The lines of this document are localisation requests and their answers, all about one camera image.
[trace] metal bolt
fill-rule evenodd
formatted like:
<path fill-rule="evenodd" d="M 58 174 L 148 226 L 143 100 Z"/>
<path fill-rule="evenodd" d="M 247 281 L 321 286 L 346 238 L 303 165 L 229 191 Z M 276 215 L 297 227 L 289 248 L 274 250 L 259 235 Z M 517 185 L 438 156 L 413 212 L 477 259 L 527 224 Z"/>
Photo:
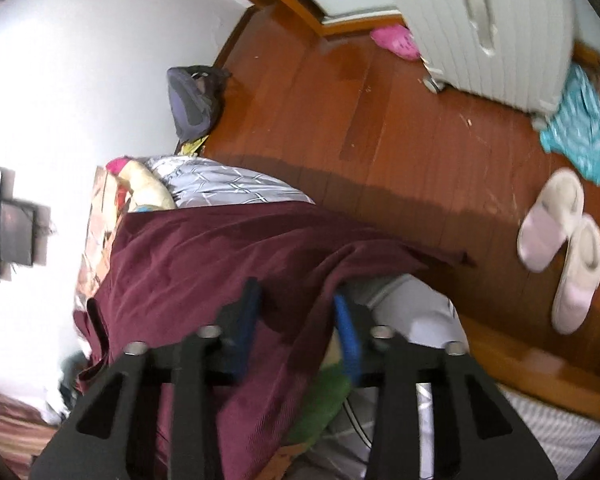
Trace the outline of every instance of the metal bolt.
<path fill-rule="evenodd" d="M 394 335 L 394 329 L 387 325 L 376 325 L 371 329 L 371 337 L 374 339 L 391 339 Z"/>
<path fill-rule="evenodd" d="M 147 343 L 142 341 L 134 341 L 125 346 L 125 354 L 127 355 L 142 355 L 149 349 Z"/>
<path fill-rule="evenodd" d="M 202 339 L 218 339 L 222 335 L 222 329 L 218 325 L 205 325 L 198 329 L 198 337 Z"/>
<path fill-rule="evenodd" d="M 461 341 L 449 341 L 445 344 L 445 352 L 449 355 L 464 355 L 466 350 L 466 345 Z"/>

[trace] wooden floor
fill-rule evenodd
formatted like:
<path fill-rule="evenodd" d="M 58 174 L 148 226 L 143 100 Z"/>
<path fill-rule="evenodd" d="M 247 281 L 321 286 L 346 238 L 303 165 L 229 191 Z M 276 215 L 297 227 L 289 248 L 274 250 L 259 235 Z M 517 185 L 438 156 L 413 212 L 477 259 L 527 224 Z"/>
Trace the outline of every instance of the wooden floor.
<path fill-rule="evenodd" d="M 600 289 L 574 335 L 551 328 L 564 256 L 541 274 L 516 255 L 522 218 L 552 171 L 528 117 L 422 85 L 366 36 L 318 38 L 284 7 L 254 15 L 225 65 L 234 77 L 205 156 L 262 171 L 318 204 L 405 239 L 465 249 L 475 268 L 425 279 L 461 313 L 600 376 Z M 600 188 L 585 183 L 600 225 Z"/>

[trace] suitcase handle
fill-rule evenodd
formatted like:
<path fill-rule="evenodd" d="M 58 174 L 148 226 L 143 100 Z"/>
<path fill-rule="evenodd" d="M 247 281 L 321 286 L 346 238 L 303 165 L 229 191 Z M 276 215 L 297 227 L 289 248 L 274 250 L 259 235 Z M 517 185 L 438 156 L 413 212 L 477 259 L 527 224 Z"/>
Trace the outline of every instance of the suitcase handle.
<path fill-rule="evenodd" d="M 488 0 L 464 0 L 464 6 L 469 15 L 469 21 L 478 35 L 480 46 L 485 53 L 493 56 L 495 54 L 491 35 L 493 20 L 489 12 Z"/>

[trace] slipper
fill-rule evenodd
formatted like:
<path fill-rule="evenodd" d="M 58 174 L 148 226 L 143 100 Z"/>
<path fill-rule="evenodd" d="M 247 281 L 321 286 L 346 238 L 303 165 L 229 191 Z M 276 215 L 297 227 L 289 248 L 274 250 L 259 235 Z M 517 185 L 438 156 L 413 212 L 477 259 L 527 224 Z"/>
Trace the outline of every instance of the slipper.
<path fill-rule="evenodd" d="M 571 235 L 562 277 L 555 293 L 551 323 L 556 332 L 575 332 L 587 317 L 600 284 L 600 228 L 590 215 Z"/>
<path fill-rule="evenodd" d="M 518 233 L 518 256 L 532 272 L 541 272 L 573 234 L 582 218 L 584 190 L 577 175 L 560 168 L 549 178 Z"/>
<path fill-rule="evenodd" d="M 420 51 L 413 40 L 413 34 L 402 25 L 375 28 L 371 31 L 371 39 L 377 46 L 390 50 L 403 59 L 420 59 Z"/>

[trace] pair of slippers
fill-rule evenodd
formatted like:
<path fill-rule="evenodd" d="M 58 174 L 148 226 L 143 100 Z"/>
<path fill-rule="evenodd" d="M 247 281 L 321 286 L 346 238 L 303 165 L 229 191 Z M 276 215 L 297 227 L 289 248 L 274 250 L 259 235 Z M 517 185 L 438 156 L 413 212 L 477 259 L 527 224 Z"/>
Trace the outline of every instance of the pair of slippers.
<path fill-rule="evenodd" d="M 561 168 L 542 188 L 518 234 L 518 256 L 532 272 L 545 270 L 568 244 L 551 317 L 555 330 L 565 335 L 582 325 L 600 284 L 600 228 L 583 210 L 580 180 Z"/>

